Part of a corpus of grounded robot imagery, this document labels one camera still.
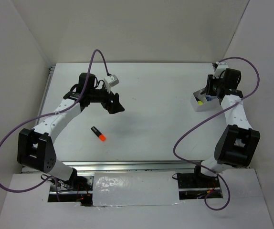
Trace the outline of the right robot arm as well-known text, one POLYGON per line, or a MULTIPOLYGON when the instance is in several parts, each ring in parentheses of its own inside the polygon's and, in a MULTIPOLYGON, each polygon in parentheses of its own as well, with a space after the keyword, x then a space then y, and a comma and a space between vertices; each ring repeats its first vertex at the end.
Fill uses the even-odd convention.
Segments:
POLYGON ((217 66, 214 74, 209 74, 201 94, 219 100, 222 109, 234 108, 224 112, 226 128, 214 150, 214 156, 196 166, 192 181, 198 187, 205 186, 209 177, 230 169, 249 166, 260 140, 260 132, 249 124, 244 106, 243 94, 237 89, 241 72, 217 66))

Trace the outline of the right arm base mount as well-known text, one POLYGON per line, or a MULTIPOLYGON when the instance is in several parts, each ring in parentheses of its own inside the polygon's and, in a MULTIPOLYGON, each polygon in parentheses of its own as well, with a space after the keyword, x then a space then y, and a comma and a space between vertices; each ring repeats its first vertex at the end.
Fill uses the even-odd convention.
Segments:
POLYGON ((179 199, 222 198, 220 183, 216 177, 196 175, 194 173, 175 173, 172 178, 177 181, 179 199))

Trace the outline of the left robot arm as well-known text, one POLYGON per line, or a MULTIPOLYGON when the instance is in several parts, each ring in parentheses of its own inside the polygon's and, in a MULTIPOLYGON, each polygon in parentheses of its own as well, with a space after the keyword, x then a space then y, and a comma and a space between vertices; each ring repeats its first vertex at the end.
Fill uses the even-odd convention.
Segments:
POLYGON ((32 129, 22 129, 18 137, 18 163, 57 178, 67 190, 81 185, 88 188, 87 178, 57 159, 53 144, 66 126, 91 103, 100 103, 110 114, 125 110, 119 102, 119 94, 111 91, 119 84, 115 75, 106 76, 101 88, 98 84, 94 74, 81 73, 79 82, 65 94, 52 115, 32 129))

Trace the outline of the orange highlighter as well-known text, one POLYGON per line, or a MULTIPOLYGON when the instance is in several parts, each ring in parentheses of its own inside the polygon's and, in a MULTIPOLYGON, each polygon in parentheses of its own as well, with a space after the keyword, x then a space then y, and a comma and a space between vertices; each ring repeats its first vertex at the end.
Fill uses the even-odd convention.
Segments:
POLYGON ((106 137, 95 126, 92 126, 91 130, 101 141, 106 140, 106 137))

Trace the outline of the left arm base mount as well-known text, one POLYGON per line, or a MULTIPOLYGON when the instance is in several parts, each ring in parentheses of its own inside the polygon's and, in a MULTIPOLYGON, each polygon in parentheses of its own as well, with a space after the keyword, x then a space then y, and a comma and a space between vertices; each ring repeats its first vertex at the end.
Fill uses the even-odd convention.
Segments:
POLYGON ((77 203, 83 207, 93 206, 93 176, 86 177, 86 182, 70 186, 61 180, 50 179, 48 203, 77 203))

